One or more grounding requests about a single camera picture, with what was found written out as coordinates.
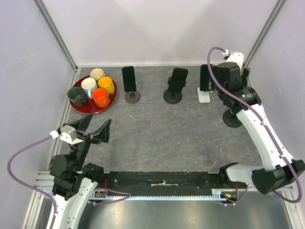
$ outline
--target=light blue mug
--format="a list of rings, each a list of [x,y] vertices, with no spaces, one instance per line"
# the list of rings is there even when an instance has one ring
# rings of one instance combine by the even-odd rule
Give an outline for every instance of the light blue mug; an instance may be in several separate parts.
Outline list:
[[[90,99],[92,99],[92,92],[98,88],[96,81],[90,77],[82,81],[81,87]]]

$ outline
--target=white mug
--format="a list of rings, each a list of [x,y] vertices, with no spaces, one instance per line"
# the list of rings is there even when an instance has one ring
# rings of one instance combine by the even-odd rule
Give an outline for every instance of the white mug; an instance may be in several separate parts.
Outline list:
[[[90,72],[90,77],[96,81],[99,81],[105,76],[105,72],[102,68],[95,68]]]
[[[92,99],[92,92],[98,88],[96,81],[90,77],[82,81],[81,87],[84,89],[90,99]]]

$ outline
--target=round tray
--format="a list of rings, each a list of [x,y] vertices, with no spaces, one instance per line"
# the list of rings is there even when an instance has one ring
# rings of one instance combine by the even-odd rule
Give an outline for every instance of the round tray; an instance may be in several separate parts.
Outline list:
[[[77,81],[73,87],[81,87],[81,83],[84,79],[89,78],[90,76],[87,75],[84,78],[81,78],[79,81]],[[105,110],[107,110],[109,107],[112,106],[112,104],[115,102],[116,98],[118,97],[119,94],[119,90],[118,90],[118,85],[116,84],[116,82],[113,80],[114,83],[114,87],[115,87],[115,91],[113,93],[113,100],[110,101],[110,103],[108,104],[108,106],[106,107],[99,107],[95,104],[95,102],[92,99],[89,99],[89,97],[87,96],[87,103],[84,106],[76,106],[74,103],[70,101],[71,106],[78,112],[83,113],[83,114],[90,114],[90,113],[94,113],[94,114],[98,114],[100,112],[103,112]]]

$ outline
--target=white wall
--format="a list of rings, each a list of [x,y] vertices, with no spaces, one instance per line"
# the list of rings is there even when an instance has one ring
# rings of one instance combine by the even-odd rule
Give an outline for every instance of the white wall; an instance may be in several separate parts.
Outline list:
[[[7,161],[57,128],[72,74],[34,3],[0,1],[0,228],[21,228],[32,194],[9,177]],[[33,185],[51,144],[23,152],[13,173]]]
[[[78,65],[202,64],[247,55],[276,0],[43,0]],[[220,61],[221,53],[213,55]]]
[[[305,2],[287,1],[250,64],[250,82],[283,144],[305,161],[304,20]],[[300,180],[305,217],[305,174]]]

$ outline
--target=black mug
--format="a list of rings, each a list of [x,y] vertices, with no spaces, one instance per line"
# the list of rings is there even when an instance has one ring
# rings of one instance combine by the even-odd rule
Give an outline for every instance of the black mug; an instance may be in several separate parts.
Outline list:
[[[70,88],[67,96],[76,106],[83,106],[87,102],[86,93],[81,87]]]

